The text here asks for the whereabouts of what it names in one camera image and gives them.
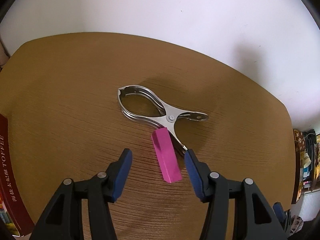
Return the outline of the pink rectangular block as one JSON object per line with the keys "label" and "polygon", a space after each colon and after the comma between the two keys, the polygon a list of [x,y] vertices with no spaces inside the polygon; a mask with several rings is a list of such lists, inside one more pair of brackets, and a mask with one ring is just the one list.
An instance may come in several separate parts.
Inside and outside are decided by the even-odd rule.
{"label": "pink rectangular block", "polygon": [[151,139],[164,181],[169,184],[180,181],[182,175],[168,129],[156,129]]}

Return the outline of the large metal spring clamp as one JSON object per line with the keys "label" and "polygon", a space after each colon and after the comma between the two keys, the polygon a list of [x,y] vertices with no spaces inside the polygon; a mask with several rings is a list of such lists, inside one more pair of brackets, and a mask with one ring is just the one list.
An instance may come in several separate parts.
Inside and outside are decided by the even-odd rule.
{"label": "large metal spring clamp", "polygon": [[[138,95],[148,99],[157,108],[160,116],[143,116],[129,111],[123,105],[122,98],[130,95]],[[170,137],[175,144],[176,151],[181,155],[183,155],[188,148],[179,140],[175,133],[176,121],[179,119],[206,121],[209,118],[206,113],[188,111],[174,107],[161,100],[152,90],[140,85],[129,85],[118,88],[117,98],[122,113],[128,119],[135,122],[145,122],[155,128],[167,128],[170,133]]]}

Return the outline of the cluttered shelf at right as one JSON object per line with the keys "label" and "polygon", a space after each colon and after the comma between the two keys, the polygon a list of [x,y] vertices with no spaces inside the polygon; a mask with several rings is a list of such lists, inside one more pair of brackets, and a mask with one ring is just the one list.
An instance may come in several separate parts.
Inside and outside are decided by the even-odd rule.
{"label": "cluttered shelf at right", "polygon": [[294,129],[293,137],[296,174],[292,213],[308,222],[319,212],[319,134],[314,129],[306,132]]}

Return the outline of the red gold tin box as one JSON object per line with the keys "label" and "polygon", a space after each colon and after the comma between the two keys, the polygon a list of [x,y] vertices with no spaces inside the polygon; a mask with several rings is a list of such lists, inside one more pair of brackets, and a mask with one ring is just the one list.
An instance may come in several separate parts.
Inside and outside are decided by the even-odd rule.
{"label": "red gold tin box", "polygon": [[8,120],[1,115],[1,220],[14,237],[30,234],[34,223],[23,203],[14,177],[8,139]]}

